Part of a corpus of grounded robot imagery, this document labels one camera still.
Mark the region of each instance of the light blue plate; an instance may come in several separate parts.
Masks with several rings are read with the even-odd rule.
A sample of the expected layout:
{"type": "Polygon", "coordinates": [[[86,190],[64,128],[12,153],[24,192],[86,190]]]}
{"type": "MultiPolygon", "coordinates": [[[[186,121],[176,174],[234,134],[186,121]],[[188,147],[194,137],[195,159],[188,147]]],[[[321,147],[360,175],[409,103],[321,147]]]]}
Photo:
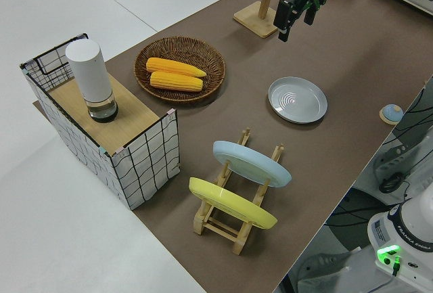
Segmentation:
{"type": "Polygon", "coordinates": [[[221,164],[229,161],[229,169],[234,173],[261,185],[270,179],[270,187],[283,187],[292,180],[291,174],[278,162],[240,144],[216,141],[214,156],[221,164]]]}

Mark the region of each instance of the gray plate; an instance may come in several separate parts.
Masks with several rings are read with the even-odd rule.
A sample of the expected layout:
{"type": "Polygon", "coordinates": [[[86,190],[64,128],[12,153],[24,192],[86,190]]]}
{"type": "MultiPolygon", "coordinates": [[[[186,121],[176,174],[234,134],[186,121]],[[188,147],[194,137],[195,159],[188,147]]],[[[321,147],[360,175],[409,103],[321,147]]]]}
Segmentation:
{"type": "Polygon", "coordinates": [[[308,80],[287,76],[269,87],[269,102],[282,118],[306,124],[323,117],[327,110],[325,94],[308,80]]]}

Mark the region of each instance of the wire basket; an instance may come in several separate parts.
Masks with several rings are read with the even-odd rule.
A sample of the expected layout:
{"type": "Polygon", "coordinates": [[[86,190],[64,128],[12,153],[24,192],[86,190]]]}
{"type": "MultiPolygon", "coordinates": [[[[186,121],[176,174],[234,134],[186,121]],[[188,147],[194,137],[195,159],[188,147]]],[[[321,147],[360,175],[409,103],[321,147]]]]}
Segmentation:
{"type": "Polygon", "coordinates": [[[221,54],[209,44],[190,37],[175,36],[159,39],[144,47],[135,60],[135,78],[148,93],[169,102],[198,102],[213,94],[225,78],[225,62],[221,54]],[[200,92],[158,89],[150,85],[146,70],[148,58],[165,58],[187,63],[206,72],[200,92]]]}

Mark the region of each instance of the white cylindrical container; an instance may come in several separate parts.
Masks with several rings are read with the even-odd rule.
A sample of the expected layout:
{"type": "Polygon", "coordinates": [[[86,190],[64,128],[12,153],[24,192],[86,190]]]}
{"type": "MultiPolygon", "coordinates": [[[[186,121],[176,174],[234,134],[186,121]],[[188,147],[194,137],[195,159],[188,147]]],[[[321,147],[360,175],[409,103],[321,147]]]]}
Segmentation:
{"type": "Polygon", "coordinates": [[[118,106],[99,45],[90,39],[73,41],[66,47],[66,57],[91,118],[114,120],[118,106]]]}
{"type": "Polygon", "coordinates": [[[433,184],[403,204],[401,217],[415,237],[433,243],[433,184]]]}

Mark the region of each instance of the wooden stand base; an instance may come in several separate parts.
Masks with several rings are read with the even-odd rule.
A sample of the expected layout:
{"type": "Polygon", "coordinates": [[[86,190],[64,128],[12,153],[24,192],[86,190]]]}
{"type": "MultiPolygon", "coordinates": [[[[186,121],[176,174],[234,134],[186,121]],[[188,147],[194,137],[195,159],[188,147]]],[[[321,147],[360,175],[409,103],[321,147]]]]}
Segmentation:
{"type": "Polygon", "coordinates": [[[267,14],[265,12],[265,17],[260,17],[260,7],[263,2],[257,1],[252,5],[236,12],[233,18],[244,25],[246,28],[250,29],[256,35],[266,38],[278,30],[277,27],[273,25],[273,20],[275,18],[276,11],[274,9],[267,9],[267,14]]]}
{"type": "MultiPolygon", "coordinates": [[[[246,145],[246,142],[250,136],[250,129],[247,128],[242,132],[242,136],[240,140],[237,142],[240,145],[246,145]]],[[[272,155],[272,159],[274,161],[278,161],[281,153],[283,152],[284,147],[282,144],[278,145],[272,155]]],[[[229,180],[231,170],[228,168],[229,163],[226,162],[223,166],[223,169],[219,173],[217,179],[214,181],[214,184],[224,188],[227,181],[229,180]]],[[[262,204],[263,198],[268,189],[269,181],[267,181],[264,185],[259,185],[256,195],[254,196],[253,203],[257,206],[262,204]]],[[[214,206],[202,201],[200,208],[198,209],[193,222],[193,230],[197,234],[201,235],[204,228],[214,231],[215,233],[227,238],[233,242],[232,252],[234,254],[239,255],[242,251],[242,248],[245,246],[246,240],[250,235],[250,231],[252,229],[252,224],[243,222],[241,229],[235,230],[232,227],[216,220],[212,217],[212,212],[214,210],[214,206]]]]}

